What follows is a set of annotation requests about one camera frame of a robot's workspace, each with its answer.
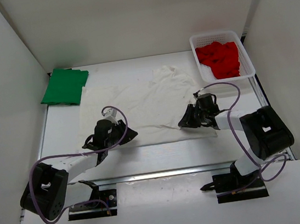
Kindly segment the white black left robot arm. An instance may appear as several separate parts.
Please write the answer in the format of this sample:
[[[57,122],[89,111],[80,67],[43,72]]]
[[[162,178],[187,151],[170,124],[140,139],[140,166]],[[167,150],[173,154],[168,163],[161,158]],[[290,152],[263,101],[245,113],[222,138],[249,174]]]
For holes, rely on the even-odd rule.
[[[58,155],[59,162],[38,160],[29,173],[29,181],[20,199],[21,208],[37,214],[45,224],[55,224],[66,209],[84,204],[95,208],[100,203],[99,187],[80,180],[69,184],[78,175],[95,168],[107,157],[108,151],[133,140],[138,133],[122,120],[97,121],[94,133],[84,142],[85,153]]]

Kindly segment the green t shirt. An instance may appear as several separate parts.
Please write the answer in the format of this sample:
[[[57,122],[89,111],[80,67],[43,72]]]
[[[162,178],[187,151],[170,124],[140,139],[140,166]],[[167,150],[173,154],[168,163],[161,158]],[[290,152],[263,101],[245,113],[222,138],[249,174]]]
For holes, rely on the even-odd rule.
[[[79,105],[82,88],[89,72],[73,69],[55,68],[50,76],[41,104]]]

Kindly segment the white t shirt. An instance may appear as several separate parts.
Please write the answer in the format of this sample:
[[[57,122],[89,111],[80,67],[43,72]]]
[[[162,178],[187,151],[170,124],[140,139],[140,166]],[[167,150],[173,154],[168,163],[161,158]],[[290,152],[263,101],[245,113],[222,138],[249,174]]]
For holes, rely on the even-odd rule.
[[[148,82],[82,89],[77,151],[82,151],[85,139],[93,133],[105,106],[120,109],[126,115],[129,128],[138,133],[126,147],[217,136],[212,128],[178,126],[188,104],[195,103],[193,93],[199,89],[190,75],[175,66],[163,66],[152,73],[153,80]]]

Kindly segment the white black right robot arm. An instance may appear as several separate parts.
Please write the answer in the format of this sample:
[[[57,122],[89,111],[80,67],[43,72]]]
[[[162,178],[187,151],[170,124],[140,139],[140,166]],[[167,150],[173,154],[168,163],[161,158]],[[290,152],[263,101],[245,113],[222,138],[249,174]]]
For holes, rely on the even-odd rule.
[[[294,137],[274,109],[267,105],[252,113],[220,110],[215,95],[208,94],[189,104],[181,118],[180,128],[211,127],[215,130],[242,131],[249,149],[230,165],[227,174],[217,175],[213,182],[202,186],[202,191],[236,193],[260,178],[269,157],[294,144]]]

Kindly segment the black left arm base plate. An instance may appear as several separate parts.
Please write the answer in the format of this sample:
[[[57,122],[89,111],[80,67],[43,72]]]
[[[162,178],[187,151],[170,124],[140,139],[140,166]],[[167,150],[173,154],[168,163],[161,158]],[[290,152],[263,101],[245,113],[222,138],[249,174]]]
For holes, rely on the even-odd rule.
[[[72,206],[68,213],[69,221],[117,216],[117,189],[100,190],[99,199],[106,204],[94,202],[85,205]]]

